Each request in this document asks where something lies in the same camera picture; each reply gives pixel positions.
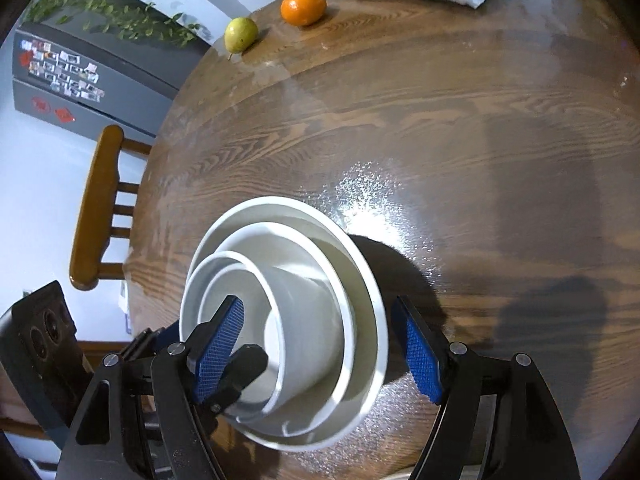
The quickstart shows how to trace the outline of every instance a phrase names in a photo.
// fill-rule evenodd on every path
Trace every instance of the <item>gray refrigerator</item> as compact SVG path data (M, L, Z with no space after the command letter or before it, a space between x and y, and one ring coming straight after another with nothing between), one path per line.
M166 36L167 22L180 28L138 0L112 2L133 16L146 7L144 16L160 23ZM178 90L209 48L198 37L184 45L159 41L156 33L122 39L124 27L106 27L105 12L91 6L36 17L15 35L15 109L92 139L118 124L128 138L152 144Z

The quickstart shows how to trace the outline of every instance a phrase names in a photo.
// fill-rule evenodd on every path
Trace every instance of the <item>wooden chair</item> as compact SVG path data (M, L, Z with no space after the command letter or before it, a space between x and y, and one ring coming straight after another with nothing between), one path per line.
M133 206L116 204L116 194L138 193L138 184L120 182L121 151L148 155L151 146L126 139L119 126L107 126L98 139L84 188L76 236L71 251L69 279L79 290L92 290L98 280L123 280L122 264L104 263L110 238L129 238L130 229L113 227L113 216L133 216Z

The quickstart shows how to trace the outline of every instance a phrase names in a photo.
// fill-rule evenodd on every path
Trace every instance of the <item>stacked bowl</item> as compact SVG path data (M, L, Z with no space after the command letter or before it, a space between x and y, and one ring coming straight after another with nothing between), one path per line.
M180 339L227 295L244 304L234 349L259 344L266 371L225 412L278 450L331 446L369 413L388 336L376 281L349 236L290 198L261 197L223 214L196 249L180 307Z

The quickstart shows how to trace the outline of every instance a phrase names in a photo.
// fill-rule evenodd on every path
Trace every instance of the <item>green vine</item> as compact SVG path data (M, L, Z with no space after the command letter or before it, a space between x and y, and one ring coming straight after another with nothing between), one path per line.
M56 20L61 25L85 11L97 14L96 19L86 20L82 28L91 32L112 33L120 40L159 40L184 47L195 40L199 23L181 25L183 16L178 12L169 19L155 10L155 3L146 6L132 4L137 0L35 0L27 10L25 20L42 22L62 12Z

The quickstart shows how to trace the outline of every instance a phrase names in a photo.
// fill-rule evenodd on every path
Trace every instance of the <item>red sticker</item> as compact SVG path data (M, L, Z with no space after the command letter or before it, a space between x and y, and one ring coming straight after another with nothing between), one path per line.
M76 120L76 118L67 108L56 108L55 111L61 123L72 123Z
M31 50L23 52L20 54L20 65L24 67L29 66L31 59L33 59L33 52Z
M43 114L48 114L51 111L51 106L49 106L49 103L39 97L32 98L31 104L33 104L33 107L37 111L42 112Z

